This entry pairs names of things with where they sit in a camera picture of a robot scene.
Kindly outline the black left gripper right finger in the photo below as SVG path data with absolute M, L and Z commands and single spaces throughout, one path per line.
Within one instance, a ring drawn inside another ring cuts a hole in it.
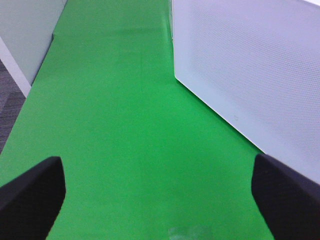
M 267 154 L 257 154 L 251 194 L 276 240 L 320 238 L 320 186 Z

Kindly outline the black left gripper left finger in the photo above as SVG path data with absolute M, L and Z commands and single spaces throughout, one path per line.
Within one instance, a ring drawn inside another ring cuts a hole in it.
M 51 156 L 0 188 L 0 238 L 44 240 L 66 196 L 62 159 Z

